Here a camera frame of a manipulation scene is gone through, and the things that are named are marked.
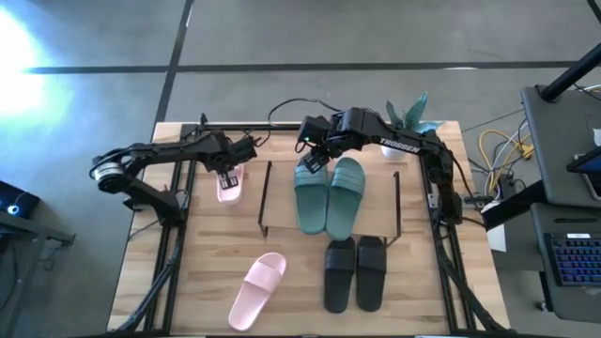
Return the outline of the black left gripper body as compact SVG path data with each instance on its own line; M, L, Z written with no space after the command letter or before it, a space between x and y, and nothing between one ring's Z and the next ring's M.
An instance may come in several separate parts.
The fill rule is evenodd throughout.
M203 138L206 147L206 158L203 160L209 172L225 172L231 170L236 162L233 143L224 133L210 133Z

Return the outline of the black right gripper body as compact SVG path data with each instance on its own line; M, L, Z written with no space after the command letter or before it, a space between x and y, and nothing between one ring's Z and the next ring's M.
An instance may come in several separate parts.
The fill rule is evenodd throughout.
M321 157L341 157L345 152L343 144L348 137L346 131L341 131L341 117L332 116L330 119L326 119L324 116L318 116L314 122L317 131L314 150Z

